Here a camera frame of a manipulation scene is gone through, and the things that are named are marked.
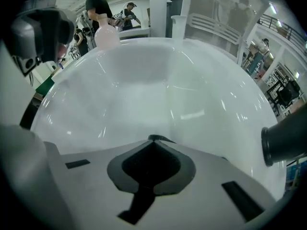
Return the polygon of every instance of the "railing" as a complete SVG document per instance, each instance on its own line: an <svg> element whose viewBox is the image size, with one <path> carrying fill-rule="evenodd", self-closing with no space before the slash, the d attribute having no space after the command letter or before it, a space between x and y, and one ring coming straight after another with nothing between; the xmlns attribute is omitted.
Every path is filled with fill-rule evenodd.
<svg viewBox="0 0 307 230"><path fill-rule="evenodd" d="M307 55L307 50L306 50L307 37L300 35L292 27L288 26L283 22L279 22L279 20L270 17L266 14L261 16L261 18L258 21L258 24L261 24L279 33L280 35L288 39L291 43L293 43L305 56Z"/></svg>

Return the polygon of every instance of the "white bottle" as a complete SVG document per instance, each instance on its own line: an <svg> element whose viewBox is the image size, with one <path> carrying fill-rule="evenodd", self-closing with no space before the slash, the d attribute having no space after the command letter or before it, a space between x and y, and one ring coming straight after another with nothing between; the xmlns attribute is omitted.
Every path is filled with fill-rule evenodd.
<svg viewBox="0 0 307 230"><path fill-rule="evenodd" d="M97 16L99 28L95 33L95 42L100 50L115 48L120 45L120 39L115 27L107 23L107 14Z"/></svg>

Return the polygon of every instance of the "black rectangle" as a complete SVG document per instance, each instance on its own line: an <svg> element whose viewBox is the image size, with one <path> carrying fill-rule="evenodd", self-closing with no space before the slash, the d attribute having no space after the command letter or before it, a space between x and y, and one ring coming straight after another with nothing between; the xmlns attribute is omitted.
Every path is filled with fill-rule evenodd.
<svg viewBox="0 0 307 230"><path fill-rule="evenodd" d="M253 220L264 211L236 182L224 183L222 187L246 221Z"/></svg>
<svg viewBox="0 0 307 230"><path fill-rule="evenodd" d="M76 167L80 167L80 166L83 166L83 165L86 165L86 164L89 164L90 162L86 159L83 159L83 160L79 160L79 161L75 161L75 162L70 162L70 163L66 163L66 167L67 169L73 169L73 168L76 168Z"/></svg>

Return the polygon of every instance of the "white container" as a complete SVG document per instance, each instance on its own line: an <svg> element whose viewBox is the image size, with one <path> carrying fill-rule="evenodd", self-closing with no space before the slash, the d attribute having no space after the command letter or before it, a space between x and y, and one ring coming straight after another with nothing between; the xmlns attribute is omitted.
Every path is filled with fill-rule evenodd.
<svg viewBox="0 0 307 230"><path fill-rule="evenodd" d="M95 33L95 42L100 50L115 48L120 45L120 39L115 27L107 23L107 14L97 16L99 28Z"/></svg>

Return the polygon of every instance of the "ceiling light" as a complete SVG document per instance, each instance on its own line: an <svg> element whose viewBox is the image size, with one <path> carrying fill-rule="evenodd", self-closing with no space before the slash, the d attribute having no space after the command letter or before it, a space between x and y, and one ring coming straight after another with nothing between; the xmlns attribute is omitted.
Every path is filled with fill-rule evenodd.
<svg viewBox="0 0 307 230"><path fill-rule="evenodd" d="M273 13L274 13L274 14L277 14L276 9L274 8L273 4L270 3L270 7L271 7Z"/></svg>

